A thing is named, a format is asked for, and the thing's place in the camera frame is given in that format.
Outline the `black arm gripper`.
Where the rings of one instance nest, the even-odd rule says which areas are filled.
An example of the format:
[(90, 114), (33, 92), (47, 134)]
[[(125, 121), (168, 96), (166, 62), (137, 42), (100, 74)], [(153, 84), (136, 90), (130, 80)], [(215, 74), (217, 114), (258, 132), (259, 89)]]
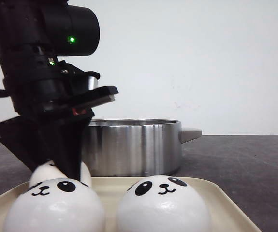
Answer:
[(4, 90), (17, 117), (0, 122), (0, 142), (29, 169), (53, 160), (69, 178), (80, 178), (81, 144), (92, 107), (114, 100), (115, 86), (88, 90), (85, 72), (56, 60), (2, 60)]

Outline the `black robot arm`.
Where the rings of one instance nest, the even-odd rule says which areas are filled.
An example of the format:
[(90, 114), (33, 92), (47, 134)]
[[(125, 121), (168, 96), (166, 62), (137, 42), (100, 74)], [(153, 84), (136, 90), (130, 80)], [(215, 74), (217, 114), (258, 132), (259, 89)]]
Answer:
[(80, 179), (82, 133), (92, 108), (114, 100), (115, 86), (89, 89), (91, 77), (59, 56), (91, 55), (98, 46), (96, 15), (65, 0), (0, 0), (1, 97), (15, 118), (0, 122), (0, 142), (28, 168), (53, 160)]

